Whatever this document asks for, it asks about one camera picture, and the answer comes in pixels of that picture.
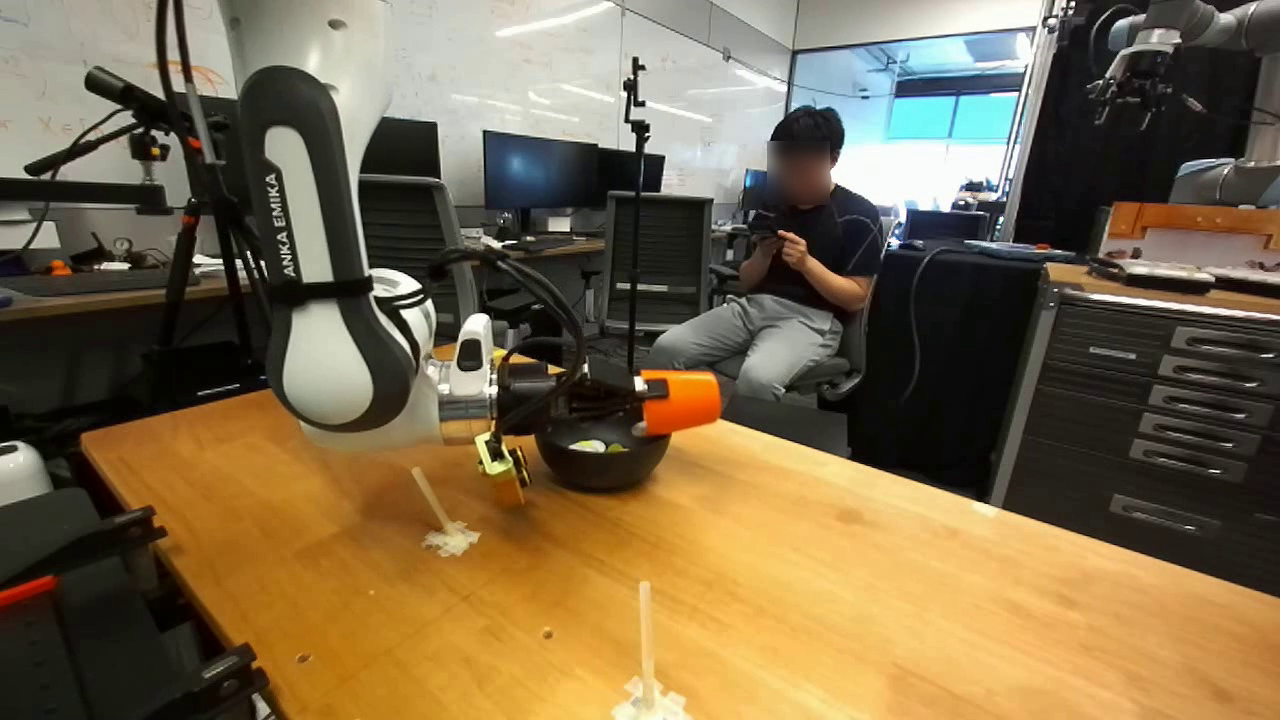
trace wooden table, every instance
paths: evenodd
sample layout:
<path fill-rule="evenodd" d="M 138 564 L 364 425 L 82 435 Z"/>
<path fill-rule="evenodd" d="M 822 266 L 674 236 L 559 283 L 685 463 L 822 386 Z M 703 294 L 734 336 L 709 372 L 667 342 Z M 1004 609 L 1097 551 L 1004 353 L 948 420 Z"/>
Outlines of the wooden table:
<path fill-rule="evenodd" d="M 622 496 L 531 467 L 506 503 L 465 433 L 315 451 L 272 395 L 82 435 L 293 717 L 609 717 L 656 678 L 692 717 L 1274 717 L 1280 600 L 734 425 Z M 408 482 L 480 529 L 430 556 Z"/>
<path fill-rule="evenodd" d="M 599 236 L 572 236 L 569 245 L 544 245 L 544 250 L 539 245 L 531 245 L 531 250 L 512 245 L 506 253 L 524 266 L 559 260 L 559 257 L 604 257 L 604 242 Z"/>
<path fill-rule="evenodd" d="M 1091 298 L 1124 298 L 1124 300 L 1153 300 L 1153 305 L 1201 305 L 1201 309 L 1228 309 L 1228 311 L 1280 311 L 1274 298 L 1208 288 L 1208 294 L 1174 294 L 1174 288 L 1138 288 L 1119 283 L 1113 276 L 1097 276 L 1083 266 L 1044 266 L 1048 282 L 1060 288 L 1091 294 Z"/>

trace cabinet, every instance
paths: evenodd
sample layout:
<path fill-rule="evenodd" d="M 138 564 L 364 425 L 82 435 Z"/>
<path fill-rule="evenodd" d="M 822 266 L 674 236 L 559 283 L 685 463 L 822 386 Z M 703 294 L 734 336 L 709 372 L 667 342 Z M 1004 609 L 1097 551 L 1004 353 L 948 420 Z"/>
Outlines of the cabinet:
<path fill-rule="evenodd" d="M 1274 403 L 1280 300 L 1048 283 L 990 502 L 1280 590 Z"/>

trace tripod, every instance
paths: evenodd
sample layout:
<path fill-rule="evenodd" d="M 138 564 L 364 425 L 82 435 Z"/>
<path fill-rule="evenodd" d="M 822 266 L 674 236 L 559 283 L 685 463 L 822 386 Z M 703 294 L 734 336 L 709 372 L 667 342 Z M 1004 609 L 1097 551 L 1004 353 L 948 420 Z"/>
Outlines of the tripod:
<path fill-rule="evenodd" d="M 628 250 L 628 372 L 636 372 L 640 201 L 642 201 L 642 143 L 648 143 L 648 119 L 636 118 L 636 110 L 642 110 L 640 71 L 642 64 L 640 57 L 630 57 L 630 76 L 622 81 L 622 92 L 628 92 L 622 123 L 636 131 L 630 250 Z"/>
<path fill-rule="evenodd" d="M 179 386 L 202 386 L 196 390 L 198 395 L 206 394 L 235 394 L 235 390 L 255 390 L 260 386 L 260 353 L 246 321 L 246 298 L 255 298 L 255 315 L 266 321 L 264 309 L 264 276 L 255 270 L 255 242 L 242 220 L 239 201 L 227 190 L 227 164 L 214 158 L 227 158 L 233 148 L 233 119 L 221 123 L 221 138 L 213 138 L 221 148 L 202 152 L 198 138 L 179 131 L 182 164 L 186 164 L 186 184 L 192 196 L 179 212 L 179 234 L 171 245 L 171 266 L 167 266 L 167 283 L 165 283 L 165 311 L 160 311 L 160 336 L 150 353 L 150 386 L 179 390 Z M 225 266 L 225 283 L 227 283 L 227 305 L 233 305 L 233 326 L 235 326 L 235 347 L 221 353 L 182 353 L 175 347 L 175 329 L 179 329 L 179 309 L 186 305 L 186 283 L 192 283 L 192 260 L 196 260 L 196 242 L 198 223 L 213 216 L 214 223 L 214 250 Z"/>

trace ceiling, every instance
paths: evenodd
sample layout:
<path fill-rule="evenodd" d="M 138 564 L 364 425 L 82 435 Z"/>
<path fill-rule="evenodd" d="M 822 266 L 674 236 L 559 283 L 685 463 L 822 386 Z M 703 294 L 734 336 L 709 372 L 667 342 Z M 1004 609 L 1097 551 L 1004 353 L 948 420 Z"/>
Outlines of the ceiling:
<path fill-rule="evenodd" d="M 891 46 L 796 53 L 796 85 L 827 98 L 882 98 L 919 76 L 1024 71 L 1031 33 L 976 33 Z"/>

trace orange handle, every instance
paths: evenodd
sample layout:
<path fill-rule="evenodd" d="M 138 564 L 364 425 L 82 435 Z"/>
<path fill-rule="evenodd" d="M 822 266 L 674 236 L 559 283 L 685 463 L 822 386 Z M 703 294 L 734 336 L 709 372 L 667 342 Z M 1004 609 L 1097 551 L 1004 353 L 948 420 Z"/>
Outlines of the orange handle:
<path fill-rule="evenodd" d="M 640 375 L 650 390 L 650 395 L 642 401 L 642 433 L 648 435 L 671 435 L 681 429 L 718 420 L 716 372 L 642 368 Z"/>

